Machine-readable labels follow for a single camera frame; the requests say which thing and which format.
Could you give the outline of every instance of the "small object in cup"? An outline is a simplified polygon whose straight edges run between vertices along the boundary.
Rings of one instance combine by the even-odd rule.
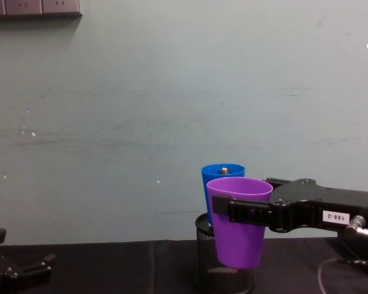
[[[220,169],[220,174],[221,175],[228,175],[229,174],[229,168],[228,167],[223,167]]]

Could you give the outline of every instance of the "black cable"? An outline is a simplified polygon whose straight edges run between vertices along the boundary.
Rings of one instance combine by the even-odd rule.
[[[324,266],[330,264],[330,263],[344,263],[346,265],[368,265],[368,262],[364,261],[364,260],[360,260],[360,259],[356,259],[356,260],[352,260],[352,259],[347,259],[347,258],[330,258],[327,259],[325,261],[323,261],[322,263],[320,263],[319,267],[318,267],[318,283],[319,283],[319,288],[322,292],[322,294],[327,294],[326,290],[324,289],[323,286],[323,282],[321,280],[321,273],[323,271]]]

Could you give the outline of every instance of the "black table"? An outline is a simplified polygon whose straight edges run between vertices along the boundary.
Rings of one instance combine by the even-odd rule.
[[[336,238],[267,239],[262,264],[255,269],[253,294],[320,294],[318,265],[338,257]],[[57,255],[52,283],[27,294],[192,294],[195,241],[3,246],[19,265]],[[368,275],[343,264],[324,269],[328,294],[368,293]]]

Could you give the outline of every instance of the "robotic arm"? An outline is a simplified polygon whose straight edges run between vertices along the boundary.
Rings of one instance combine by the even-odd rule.
[[[6,232],[0,228],[0,244],[6,238]],[[54,254],[50,254],[36,264],[19,267],[0,253],[0,294],[18,293],[20,290],[48,282],[55,258]]]
[[[274,187],[269,202],[214,195],[213,212],[278,233],[310,227],[368,237],[368,192],[321,187],[312,179],[266,182]]]

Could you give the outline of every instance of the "label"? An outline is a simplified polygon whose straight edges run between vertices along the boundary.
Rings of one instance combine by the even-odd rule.
[[[332,222],[340,225],[348,225],[350,222],[350,214],[323,210],[323,222]]]

